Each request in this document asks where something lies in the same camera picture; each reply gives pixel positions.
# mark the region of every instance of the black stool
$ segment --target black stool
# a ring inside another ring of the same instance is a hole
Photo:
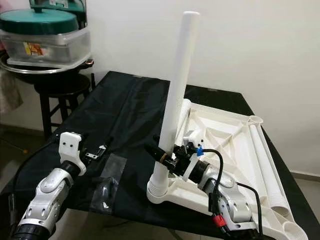
[[[59,79],[56,82],[45,80],[34,85],[34,89],[40,95],[42,123],[45,139],[52,134],[51,127],[60,126],[59,123],[51,122],[51,116],[60,109],[62,121],[68,117],[68,109],[74,111],[78,104],[77,97],[81,94],[84,97],[89,95],[90,80],[84,75],[75,74],[69,79]],[[59,104],[50,111],[49,98],[58,99]]]

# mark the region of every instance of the table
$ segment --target table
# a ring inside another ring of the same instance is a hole
[[[110,151],[126,164],[109,212],[92,208],[92,198],[99,183],[99,165],[88,168],[77,178],[65,206],[71,209],[112,214],[124,219],[195,234],[221,237],[209,216],[171,202],[153,204],[146,197],[147,182],[154,160],[144,150],[144,143],[159,135],[169,82],[120,72],[109,72],[95,90],[55,132],[88,133],[86,145],[98,146],[108,136],[114,141]],[[243,115],[253,115],[240,93],[188,85],[185,98],[193,103]],[[318,239],[320,225],[297,183],[268,135],[264,132],[275,166],[285,190],[293,217],[310,240]],[[53,144],[34,156],[21,171],[17,181],[18,196],[29,202],[39,181],[59,165],[58,146]],[[5,195],[10,185],[2,193]]]

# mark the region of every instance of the green lid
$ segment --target green lid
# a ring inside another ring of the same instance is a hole
[[[78,30],[76,15],[52,9],[20,9],[0,14],[3,31],[25,35],[56,35]]]

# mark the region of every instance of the white wall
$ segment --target white wall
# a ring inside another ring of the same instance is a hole
[[[97,79],[109,70],[168,79],[181,14],[199,11],[188,83],[242,93],[288,167],[320,174],[319,1],[90,0],[87,7]],[[39,128],[35,102],[36,118],[23,122]],[[13,125],[26,117],[10,114]]]

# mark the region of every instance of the transparent plastic container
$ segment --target transparent plastic container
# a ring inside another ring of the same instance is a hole
[[[0,30],[8,64],[74,68],[90,57],[90,33],[87,27],[57,35],[23,35]]]

